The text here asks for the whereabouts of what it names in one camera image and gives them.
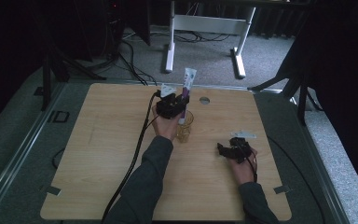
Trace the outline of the purple and white toothpaste tube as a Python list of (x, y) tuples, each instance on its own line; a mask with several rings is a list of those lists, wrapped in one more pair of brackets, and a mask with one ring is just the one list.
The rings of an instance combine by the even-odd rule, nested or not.
[(190, 96), (191, 88), (197, 74), (197, 70), (193, 68), (185, 68), (184, 85), (182, 88), (182, 94), (184, 96)]

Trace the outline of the black metal stand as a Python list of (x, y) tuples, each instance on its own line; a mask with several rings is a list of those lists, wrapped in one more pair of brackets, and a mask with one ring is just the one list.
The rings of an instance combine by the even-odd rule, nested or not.
[(250, 87), (249, 91), (262, 91), (266, 87), (288, 79), (282, 89), (282, 96), (289, 99), (299, 91), (296, 116), (302, 125), (306, 125), (306, 101), (307, 97), (310, 96), (308, 91), (310, 85), (310, 71), (308, 66), (310, 65), (310, 60), (314, 52), (314, 47), (296, 39), (284, 57), (276, 76), (262, 84)]
[(70, 78), (69, 72), (67, 71), (66, 65), (69, 64), (75, 68), (75, 70), (80, 73), (85, 74), (91, 79), (96, 80), (105, 80), (105, 77), (101, 77), (82, 64), (71, 59), (69, 56), (65, 55), (57, 47), (52, 47), (49, 49), (46, 58), (43, 61), (43, 77), (42, 77), (42, 96), (43, 104), (41, 107), (42, 111), (45, 111), (48, 108), (48, 105), (51, 101), (51, 74), (54, 74), (56, 79), (59, 82), (67, 82)]

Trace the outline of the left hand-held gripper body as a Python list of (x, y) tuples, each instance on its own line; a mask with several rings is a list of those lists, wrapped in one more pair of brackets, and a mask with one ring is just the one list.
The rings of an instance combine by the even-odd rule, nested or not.
[(180, 103), (175, 102), (176, 88), (166, 84), (162, 84), (157, 92), (159, 101), (157, 102), (157, 113), (165, 119), (172, 119), (178, 115), (177, 106)]

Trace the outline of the amber glass cup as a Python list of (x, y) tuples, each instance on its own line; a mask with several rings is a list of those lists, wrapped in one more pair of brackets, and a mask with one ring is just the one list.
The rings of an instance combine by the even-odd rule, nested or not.
[(186, 143), (191, 134), (194, 116), (191, 111), (186, 111), (185, 116), (179, 119), (176, 138), (180, 143)]

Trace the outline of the grey tape piece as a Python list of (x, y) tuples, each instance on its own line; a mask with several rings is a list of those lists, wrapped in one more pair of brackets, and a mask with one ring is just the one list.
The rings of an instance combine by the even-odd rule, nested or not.
[(274, 188), (274, 191), (276, 194), (281, 194), (281, 193), (288, 193), (290, 192), (292, 189), (287, 186), (287, 185), (283, 185), (283, 186), (279, 186), (277, 188)]
[(61, 189), (58, 189), (56, 187), (52, 187), (52, 186), (41, 186), (39, 188), (40, 191), (43, 191), (43, 192), (46, 192), (46, 193), (49, 193), (49, 194), (52, 194), (52, 195), (55, 195), (55, 196), (59, 196), (62, 192)]

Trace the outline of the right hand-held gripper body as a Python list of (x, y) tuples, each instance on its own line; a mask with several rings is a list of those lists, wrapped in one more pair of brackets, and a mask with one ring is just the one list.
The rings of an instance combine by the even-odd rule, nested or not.
[(231, 147), (231, 148), (234, 150), (235, 161), (237, 163), (242, 163), (253, 154), (253, 151), (251, 150), (251, 147), (247, 142), (247, 138), (256, 138), (256, 135), (253, 133), (246, 132), (244, 130), (231, 132), (230, 135), (231, 138), (232, 137), (240, 138), (241, 144), (239, 146)]

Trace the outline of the person's right hand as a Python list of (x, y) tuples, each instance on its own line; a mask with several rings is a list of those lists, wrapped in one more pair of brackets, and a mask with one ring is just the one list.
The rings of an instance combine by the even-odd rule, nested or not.
[(242, 163), (228, 159), (227, 162), (233, 172), (235, 180), (239, 185), (256, 182), (257, 180), (257, 151), (252, 148), (253, 154)]

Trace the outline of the dark computer tower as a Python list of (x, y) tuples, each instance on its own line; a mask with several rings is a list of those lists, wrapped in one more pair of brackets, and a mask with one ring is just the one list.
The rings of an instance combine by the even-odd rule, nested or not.
[(118, 58), (119, 46), (125, 29), (124, 0), (103, 0), (103, 4), (108, 36), (111, 38), (111, 46), (108, 48), (108, 55), (111, 59), (116, 60)]

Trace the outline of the white desk frame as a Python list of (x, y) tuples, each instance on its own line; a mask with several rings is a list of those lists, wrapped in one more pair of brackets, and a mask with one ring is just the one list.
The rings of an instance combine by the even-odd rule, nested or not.
[(242, 60), (242, 50), (249, 34), (256, 7), (249, 7), (245, 19), (227, 19), (216, 17), (203, 17), (182, 15), (175, 12), (175, 0), (170, 2), (170, 42), (168, 45), (165, 71), (173, 70), (175, 53), (174, 33), (176, 31), (191, 31), (201, 33), (214, 33), (220, 35), (238, 35), (241, 39), (236, 48), (231, 51), (235, 65), (235, 72), (239, 78), (245, 78), (245, 68)]

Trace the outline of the person's left hand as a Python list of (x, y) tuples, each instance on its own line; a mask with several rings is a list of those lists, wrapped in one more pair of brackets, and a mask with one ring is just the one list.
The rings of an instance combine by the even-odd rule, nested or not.
[(152, 107), (152, 113), (155, 117), (154, 121), (152, 122), (155, 134), (172, 141), (177, 135), (177, 126), (181, 115), (177, 115), (172, 119), (162, 118), (158, 115), (157, 107), (155, 105)]

